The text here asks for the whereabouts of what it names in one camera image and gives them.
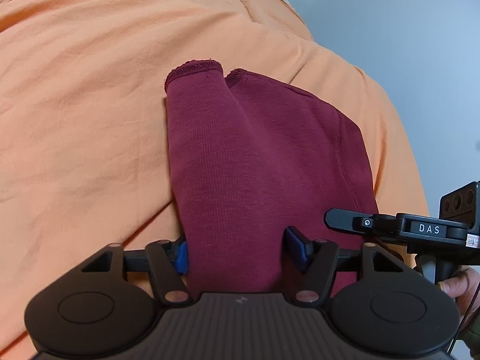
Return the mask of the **person right hand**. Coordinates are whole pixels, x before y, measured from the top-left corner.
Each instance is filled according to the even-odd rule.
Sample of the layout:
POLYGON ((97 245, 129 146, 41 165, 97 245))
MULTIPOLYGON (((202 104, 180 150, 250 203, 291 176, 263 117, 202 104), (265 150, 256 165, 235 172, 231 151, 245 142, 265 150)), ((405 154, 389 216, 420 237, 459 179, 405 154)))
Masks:
POLYGON ((461 329, 467 328, 479 309, 479 273, 473 267, 462 266, 453 277, 440 281, 437 286, 454 299, 464 320, 461 329))

